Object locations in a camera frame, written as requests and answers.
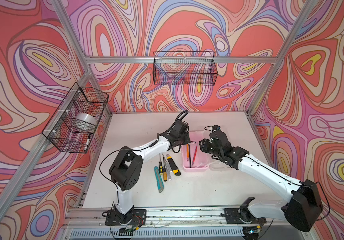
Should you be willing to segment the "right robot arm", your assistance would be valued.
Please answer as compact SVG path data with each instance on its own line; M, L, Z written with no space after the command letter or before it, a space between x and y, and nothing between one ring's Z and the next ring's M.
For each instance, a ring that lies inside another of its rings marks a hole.
M200 150L214 160L248 174L280 196L277 201L249 197L240 205L239 216L244 222L259 218L287 221L301 232L309 232L323 211L316 183L289 177L255 158L241 147L233 147L221 130L210 133L199 142Z

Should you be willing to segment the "black yellow box cutter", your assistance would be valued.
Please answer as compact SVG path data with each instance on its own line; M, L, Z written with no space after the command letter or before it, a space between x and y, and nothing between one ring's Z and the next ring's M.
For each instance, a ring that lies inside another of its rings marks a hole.
M175 176L181 176L181 171L180 169L177 167L175 161L173 160L173 158L167 154L167 161L171 167L171 170L172 170L172 173L175 175Z

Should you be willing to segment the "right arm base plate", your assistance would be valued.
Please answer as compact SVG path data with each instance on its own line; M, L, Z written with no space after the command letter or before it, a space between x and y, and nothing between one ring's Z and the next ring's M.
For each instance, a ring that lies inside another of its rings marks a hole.
M226 219L227 224L264 225L267 223L266 218L256 218L248 210L240 208L225 208L221 217Z

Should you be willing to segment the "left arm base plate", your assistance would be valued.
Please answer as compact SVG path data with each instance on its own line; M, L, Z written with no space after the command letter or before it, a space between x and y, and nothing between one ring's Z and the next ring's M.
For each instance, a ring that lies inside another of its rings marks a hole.
M146 209L132 209L127 214L120 213L117 209L108 210L102 214L106 226L134 226L141 227L146 223Z

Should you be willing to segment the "pink plastic tool box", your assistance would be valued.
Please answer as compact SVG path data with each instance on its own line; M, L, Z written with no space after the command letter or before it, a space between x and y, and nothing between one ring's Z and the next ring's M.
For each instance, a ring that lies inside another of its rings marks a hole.
M209 138L209 131L189 132L191 142L182 145L182 165L185 172L204 172L215 169L215 160L211 154L201 151L199 142Z

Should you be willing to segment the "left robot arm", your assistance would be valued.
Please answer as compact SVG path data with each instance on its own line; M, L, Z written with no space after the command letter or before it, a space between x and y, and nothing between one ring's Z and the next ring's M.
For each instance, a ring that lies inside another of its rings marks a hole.
M168 130L157 134L156 139L132 149L122 147L109 170L111 181L118 188L115 209L120 214L127 215L134 208L132 188L140 178L143 163L190 142L189 124L176 120Z

